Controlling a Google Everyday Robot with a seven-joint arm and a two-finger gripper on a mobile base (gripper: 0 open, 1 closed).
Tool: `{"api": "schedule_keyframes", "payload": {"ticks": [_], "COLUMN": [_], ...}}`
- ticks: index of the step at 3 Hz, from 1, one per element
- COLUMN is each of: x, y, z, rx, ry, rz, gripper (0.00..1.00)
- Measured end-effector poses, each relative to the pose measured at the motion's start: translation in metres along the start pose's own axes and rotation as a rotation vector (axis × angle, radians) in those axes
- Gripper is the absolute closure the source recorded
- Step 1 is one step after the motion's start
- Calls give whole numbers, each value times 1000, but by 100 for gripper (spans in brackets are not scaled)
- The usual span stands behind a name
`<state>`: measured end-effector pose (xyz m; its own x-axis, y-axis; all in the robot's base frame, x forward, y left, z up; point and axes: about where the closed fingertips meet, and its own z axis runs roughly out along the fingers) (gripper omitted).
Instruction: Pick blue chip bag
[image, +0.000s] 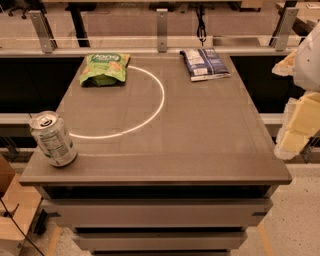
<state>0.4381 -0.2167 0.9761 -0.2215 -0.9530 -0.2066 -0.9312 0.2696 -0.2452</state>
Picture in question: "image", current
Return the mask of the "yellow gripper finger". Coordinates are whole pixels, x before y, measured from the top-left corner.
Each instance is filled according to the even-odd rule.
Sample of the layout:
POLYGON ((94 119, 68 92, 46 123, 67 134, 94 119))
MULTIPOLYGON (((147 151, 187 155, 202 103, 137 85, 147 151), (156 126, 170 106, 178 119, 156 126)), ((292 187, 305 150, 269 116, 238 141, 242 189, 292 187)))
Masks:
POLYGON ((282 160, 294 158, 319 131, 320 93, 307 91, 299 99, 290 98, 276 137, 275 156, 282 160))
POLYGON ((294 74, 294 60, 297 51, 294 50, 288 54, 283 60, 278 62, 273 68, 272 73, 279 76, 292 76, 294 74))

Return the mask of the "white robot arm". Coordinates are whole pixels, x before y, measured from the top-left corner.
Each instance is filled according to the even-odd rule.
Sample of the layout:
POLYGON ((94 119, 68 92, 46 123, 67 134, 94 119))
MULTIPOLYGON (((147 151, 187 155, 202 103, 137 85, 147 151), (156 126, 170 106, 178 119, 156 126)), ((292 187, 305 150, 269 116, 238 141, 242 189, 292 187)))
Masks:
POLYGON ((320 131, 320 23, 296 50, 272 68, 272 72, 292 76, 294 84, 305 90, 298 99, 288 100, 276 137, 274 154, 279 159, 289 160, 320 131))

